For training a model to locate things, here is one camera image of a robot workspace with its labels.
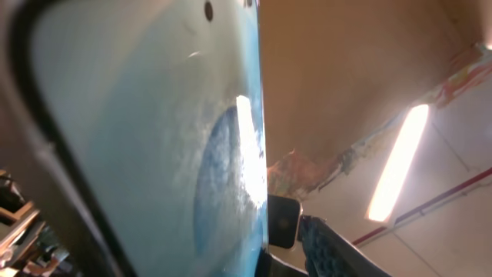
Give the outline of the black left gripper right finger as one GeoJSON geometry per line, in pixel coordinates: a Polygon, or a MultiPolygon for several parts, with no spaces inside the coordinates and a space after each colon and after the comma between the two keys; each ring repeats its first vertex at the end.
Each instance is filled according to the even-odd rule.
{"type": "Polygon", "coordinates": [[[301,216],[298,238],[309,276],[390,277],[322,219],[301,216]]]}

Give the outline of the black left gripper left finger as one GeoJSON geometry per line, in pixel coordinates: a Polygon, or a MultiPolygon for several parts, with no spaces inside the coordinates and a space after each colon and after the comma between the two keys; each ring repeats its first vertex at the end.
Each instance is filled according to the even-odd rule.
{"type": "Polygon", "coordinates": [[[1,3],[1,160],[86,276],[134,276],[40,95],[30,46],[57,1],[1,3]]]}

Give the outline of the blue screen smartphone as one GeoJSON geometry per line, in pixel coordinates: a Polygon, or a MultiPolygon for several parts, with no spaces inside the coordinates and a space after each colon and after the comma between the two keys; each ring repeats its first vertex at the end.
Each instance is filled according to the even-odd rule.
{"type": "Polygon", "coordinates": [[[252,276],[266,243],[254,1],[59,1],[42,101],[139,276],[252,276]]]}

